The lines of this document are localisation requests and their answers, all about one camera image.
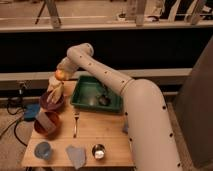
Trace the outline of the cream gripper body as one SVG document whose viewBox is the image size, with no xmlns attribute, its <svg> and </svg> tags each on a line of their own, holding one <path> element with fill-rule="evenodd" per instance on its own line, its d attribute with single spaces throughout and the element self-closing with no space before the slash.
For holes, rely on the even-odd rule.
<svg viewBox="0 0 213 171">
<path fill-rule="evenodd" d="M 71 77 L 73 76 L 72 72 L 70 72 L 69 70 L 63 68 L 61 65 L 59 65 L 56 70 L 63 70 L 66 73 L 66 80 L 65 81 L 70 80 Z"/>
</svg>

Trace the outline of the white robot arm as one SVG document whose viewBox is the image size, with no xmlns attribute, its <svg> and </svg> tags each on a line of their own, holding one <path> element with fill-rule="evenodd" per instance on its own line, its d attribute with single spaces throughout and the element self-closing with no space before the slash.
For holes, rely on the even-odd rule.
<svg viewBox="0 0 213 171">
<path fill-rule="evenodd" d="M 93 54 L 89 43 L 72 46 L 57 68 L 73 75 L 81 67 L 122 97 L 136 171 L 183 171 L 159 87 L 108 67 L 96 61 Z"/>
</svg>

